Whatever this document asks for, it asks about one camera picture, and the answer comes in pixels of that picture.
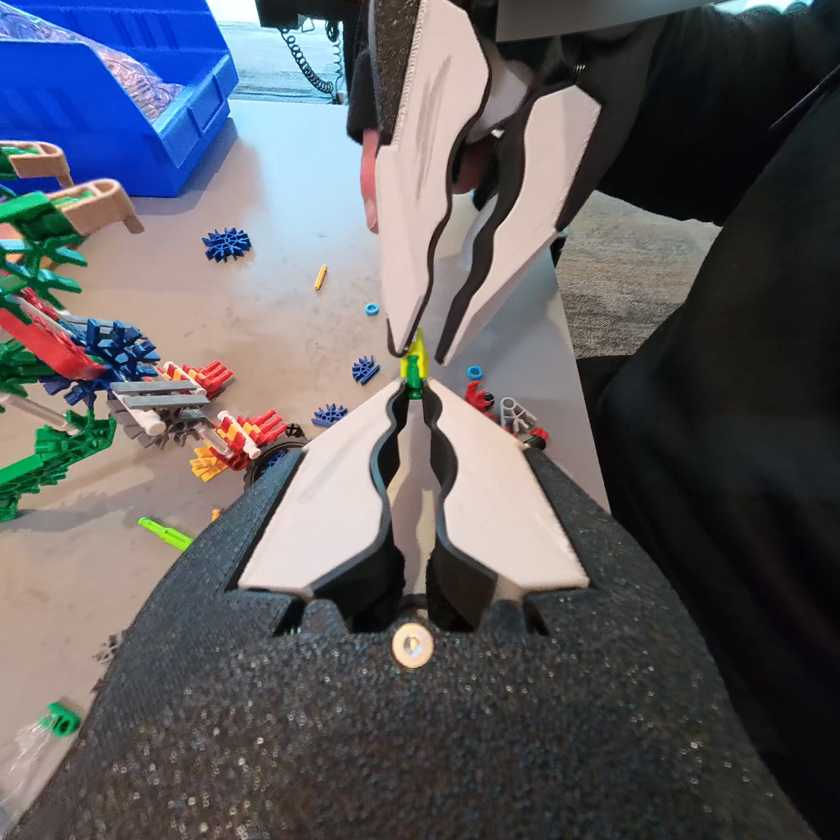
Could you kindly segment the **yellow clip connector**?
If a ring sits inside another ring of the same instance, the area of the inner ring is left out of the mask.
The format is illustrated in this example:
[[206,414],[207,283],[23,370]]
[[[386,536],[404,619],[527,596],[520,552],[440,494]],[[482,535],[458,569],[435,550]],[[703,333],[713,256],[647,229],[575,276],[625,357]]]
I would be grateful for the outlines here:
[[419,386],[429,376],[428,353],[424,345],[424,331],[417,328],[413,341],[401,358],[400,376],[411,387]]

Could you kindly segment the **clear plastic wrapper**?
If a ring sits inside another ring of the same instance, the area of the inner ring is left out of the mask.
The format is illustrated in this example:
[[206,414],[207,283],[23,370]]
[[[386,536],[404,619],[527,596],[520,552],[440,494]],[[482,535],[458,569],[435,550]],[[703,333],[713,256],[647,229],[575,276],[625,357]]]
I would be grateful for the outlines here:
[[2,745],[2,824],[16,821],[43,790],[66,744],[42,718],[29,723]]

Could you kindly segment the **large blue snowflake connector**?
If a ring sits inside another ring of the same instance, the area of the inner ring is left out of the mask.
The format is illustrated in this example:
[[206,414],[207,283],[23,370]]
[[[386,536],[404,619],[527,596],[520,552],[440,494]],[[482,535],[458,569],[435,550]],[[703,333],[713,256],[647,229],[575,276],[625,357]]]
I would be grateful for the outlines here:
[[243,229],[226,227],[223,231],[215,229],[202,238],[205,257],[216,263],[237,260],[252,249],[249,236]]

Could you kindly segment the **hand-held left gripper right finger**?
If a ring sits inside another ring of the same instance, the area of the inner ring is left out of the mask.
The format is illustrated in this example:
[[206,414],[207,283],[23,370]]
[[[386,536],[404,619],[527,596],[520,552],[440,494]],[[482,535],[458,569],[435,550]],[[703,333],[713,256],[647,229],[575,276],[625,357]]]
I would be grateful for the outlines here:
[[423,408],[448,544],[522,592],[588,587],[525,446],[437,380]]

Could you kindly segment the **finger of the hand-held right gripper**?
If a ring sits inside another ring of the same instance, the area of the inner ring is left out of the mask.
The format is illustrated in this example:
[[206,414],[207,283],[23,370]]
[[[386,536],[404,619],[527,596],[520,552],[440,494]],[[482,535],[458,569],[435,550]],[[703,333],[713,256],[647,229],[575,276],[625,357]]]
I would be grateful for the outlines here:
[[452,210],[451,180],[462,143],[380,143],[375,187],[388,345],[403,356],[434,280],[434,252]]
[[576,86],[533,94],[498,144],[498,184],[465,241],[469,273],[455,294],[435,354],[449,364],[491,320],[558,222],[601,111]]

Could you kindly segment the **person's dark clothing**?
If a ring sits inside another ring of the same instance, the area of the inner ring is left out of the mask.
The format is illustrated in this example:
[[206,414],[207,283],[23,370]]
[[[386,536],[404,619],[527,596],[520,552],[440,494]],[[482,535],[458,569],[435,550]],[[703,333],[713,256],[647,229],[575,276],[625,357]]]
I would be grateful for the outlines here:
[[594,430],[616,519],[666,573],[744,728],[820,838],[838,838],[838,87],[738,202],[700,209],[678,154],[602,182],[721,225],[685,302],[615,374]]

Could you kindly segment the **multicoloured construction toy model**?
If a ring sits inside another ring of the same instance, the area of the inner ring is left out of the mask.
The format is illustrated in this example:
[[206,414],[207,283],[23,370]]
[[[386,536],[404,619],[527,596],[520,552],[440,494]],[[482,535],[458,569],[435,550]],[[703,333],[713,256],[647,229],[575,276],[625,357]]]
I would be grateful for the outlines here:
[[120,320],[83,318],[57,292],[79,284],[56,270],[84,267],[77,247],[112,224],[144,231],[122,185],[111,179],[74,183],[61,148],[3,140],[2,182],[46,177],[57,192],[17,195],[2,185],[2,411],[13,407],[40,421],[34,452],[2,468],[1,520],[15,519],[22,497],[61,482],[70,467],[111,447],[118,429],[144,448],[199,442],[192,472],[203,481],[243,471],[289,423],[208,411],[233,372],[215,360],[202,367],[162,362],[155,345]]

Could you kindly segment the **blue plastic bin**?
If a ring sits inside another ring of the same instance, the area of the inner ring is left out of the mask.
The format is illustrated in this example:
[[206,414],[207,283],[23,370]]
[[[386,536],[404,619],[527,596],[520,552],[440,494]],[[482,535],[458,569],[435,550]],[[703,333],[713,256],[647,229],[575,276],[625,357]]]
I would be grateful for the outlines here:
[[11,6],[116,49],[183,86],[148,120],[87,45],[2,42],[2,140],[63,149],[78,181],[174,197],[229,115],[235,63],[205,1],[44,1]]

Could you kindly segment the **person's right hand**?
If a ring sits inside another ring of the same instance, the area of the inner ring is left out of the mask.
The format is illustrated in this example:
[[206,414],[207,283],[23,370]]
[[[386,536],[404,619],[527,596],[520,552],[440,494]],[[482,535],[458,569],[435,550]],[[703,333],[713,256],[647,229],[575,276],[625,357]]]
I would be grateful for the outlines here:
[[[453,194],[467,194],[477,189],[487,175],[495,157],[498,138],[489,134],[485,138],[463,148],[458,168],[454,170]],[[377,235],[379,222],[376,205],[375,164],[379,145],[376,129],[366,129],[363,135],[360,165],[360,189],[364,204],[366,224]]]

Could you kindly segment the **beige triangular connector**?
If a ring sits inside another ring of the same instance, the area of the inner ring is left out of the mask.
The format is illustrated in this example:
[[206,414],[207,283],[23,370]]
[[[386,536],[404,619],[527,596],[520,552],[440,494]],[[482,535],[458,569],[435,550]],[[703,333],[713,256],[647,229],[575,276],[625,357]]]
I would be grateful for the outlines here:
[[514,436],[529,434],[538,419],[513,397],[502,397],[498,402],[499,424]]

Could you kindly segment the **person's right forearm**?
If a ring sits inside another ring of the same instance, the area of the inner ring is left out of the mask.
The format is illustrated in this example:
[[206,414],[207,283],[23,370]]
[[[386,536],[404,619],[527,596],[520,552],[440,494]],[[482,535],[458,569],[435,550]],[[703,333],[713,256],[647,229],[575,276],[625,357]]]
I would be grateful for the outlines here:
[[601,93],[616,126],[592,137],[575,200],[598,191],[722,225],[838,68],[838,15],[835,1],[739,15],[706,5],[641,27],[618,53],[630,90]]

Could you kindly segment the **green clip connector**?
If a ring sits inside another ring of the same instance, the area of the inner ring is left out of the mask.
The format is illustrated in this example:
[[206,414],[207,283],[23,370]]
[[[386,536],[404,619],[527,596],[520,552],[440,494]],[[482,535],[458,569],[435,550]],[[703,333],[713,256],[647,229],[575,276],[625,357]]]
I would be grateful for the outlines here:
[[43,715],[38,719],[38,725],[52,736],[64,739],[77,732],[81,726],[81,718],[68,706],[54,701],[45,708]]

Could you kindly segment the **lime green rod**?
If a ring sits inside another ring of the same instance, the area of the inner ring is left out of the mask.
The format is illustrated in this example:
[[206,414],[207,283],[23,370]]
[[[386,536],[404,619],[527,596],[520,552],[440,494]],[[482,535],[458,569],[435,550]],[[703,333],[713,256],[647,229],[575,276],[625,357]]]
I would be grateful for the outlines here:
[[193,543],[193,538],[183,532],[178,531],[176,528],[167,527],[151,518],[140,518],[138,525],[181,552],[187,550]]

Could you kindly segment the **clear plastic bag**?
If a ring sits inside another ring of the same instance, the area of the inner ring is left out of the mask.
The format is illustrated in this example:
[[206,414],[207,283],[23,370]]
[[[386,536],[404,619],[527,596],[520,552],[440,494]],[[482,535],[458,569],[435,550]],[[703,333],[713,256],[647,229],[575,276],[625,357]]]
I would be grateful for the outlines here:
[[4,2],[1,2],[1,39],[78,43],[89,47],[150,123],[157,120],[184,91],[183,85],[164,81],[150,67],[121,51]]

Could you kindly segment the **black rubber tyre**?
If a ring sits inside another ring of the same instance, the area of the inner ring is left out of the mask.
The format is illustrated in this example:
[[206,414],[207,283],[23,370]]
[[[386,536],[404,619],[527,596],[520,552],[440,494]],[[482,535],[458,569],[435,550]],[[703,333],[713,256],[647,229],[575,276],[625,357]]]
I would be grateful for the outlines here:
[[251,461],[249,461],[248,466],[245,469],[244,489],[248,490],[249,488],[251,488],[257,482],[257,480],[267,472],[268,469],[266,467],[264,467],[264,458],[266,457],[267,453],[271,452],[275,448],[285,447],[285,448],[288,448],[288,450],[289,450],[288,454],[289,454],[291,452],[295,452],[295,451],[303,448],[307,444],[307,442],[308,441],[304,438],[289,439],[289,440],[284,439],[284,440],[276,441],[276,442],[264,447],[261,451],[260,456],[251,460]]

